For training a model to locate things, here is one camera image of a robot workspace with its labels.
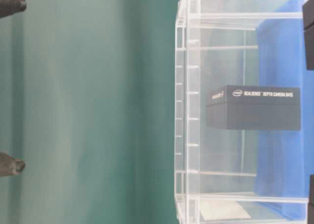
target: teal curtain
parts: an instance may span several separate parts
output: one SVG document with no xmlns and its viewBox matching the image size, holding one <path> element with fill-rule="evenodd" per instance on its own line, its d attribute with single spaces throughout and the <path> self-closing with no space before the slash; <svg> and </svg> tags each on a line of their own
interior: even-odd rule
<svg viewBox="0 0 314 224">
<path fill-rule="evenodd" d="M 2 224 L 172 224 L 178 0 L 27 0 L 0 20 Z"/>
</svg>

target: blue foam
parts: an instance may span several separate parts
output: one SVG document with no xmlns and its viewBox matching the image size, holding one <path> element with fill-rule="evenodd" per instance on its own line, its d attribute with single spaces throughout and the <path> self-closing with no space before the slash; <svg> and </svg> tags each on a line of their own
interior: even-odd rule
<svg viewBox="0 0 314 224">
<path fill-rule="evenodd" d="M 302 12 L 290 0 L 277 12 Z M 314 71 L 306 69 L 302 19 L 265 20 L 257 28 L 261 86 L 299 87 L 300 131 L 260 131 L 255 191 L 260 196 L 308 197 L 314 173 Z M 306 216 L 303 204 L 265 203 L 291 220 Z"/>
</svg>

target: black box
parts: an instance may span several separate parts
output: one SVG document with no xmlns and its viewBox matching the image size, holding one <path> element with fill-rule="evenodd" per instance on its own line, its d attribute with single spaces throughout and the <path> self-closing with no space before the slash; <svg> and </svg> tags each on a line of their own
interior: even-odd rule
<svg viewBox="0 0 314 224">
<path fill-rule="evenodd" d="M 303 5 L 303 24 L 306 67 L 314 70 L 314 0 L 308 0 Z"/>
<path fill-rule="evenodd" d="M 310 176 L 310 197 L 309 202 L 314 205 L 314 175 Z"/>
<path fill-rule="evenodd" d="M 230 130 L 300 130 L 300 89 L 227 85 L 209 94 L 209 126 Z"/>
<path fill-rule="evenodd" d="M 314 224 L 314 206 L 311 203 L 308 206 L 308 224 Z"/>
</svg>

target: transparent container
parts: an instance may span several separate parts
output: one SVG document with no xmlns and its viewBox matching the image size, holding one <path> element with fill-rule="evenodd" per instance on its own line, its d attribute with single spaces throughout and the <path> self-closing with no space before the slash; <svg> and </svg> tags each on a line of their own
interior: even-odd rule
<svg viewBox="0 0 314 224">
<path fill-rule="evenodd" d="M 175 203 L 181 224 L 307 223 L 314 73 L 306 0 L 180 0 Z"/>
</svg>

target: white paper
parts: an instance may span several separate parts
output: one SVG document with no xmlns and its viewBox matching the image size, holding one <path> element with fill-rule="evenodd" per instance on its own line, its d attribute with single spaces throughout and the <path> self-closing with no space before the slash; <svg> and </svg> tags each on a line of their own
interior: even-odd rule
<svg viewBox="0 0 314 224">
<path fill-rule="evenodd" d="M 235 201 L 202 200 L 200 211 L 205 221 L 251 219 L 245 209 Z"/>
</svg>

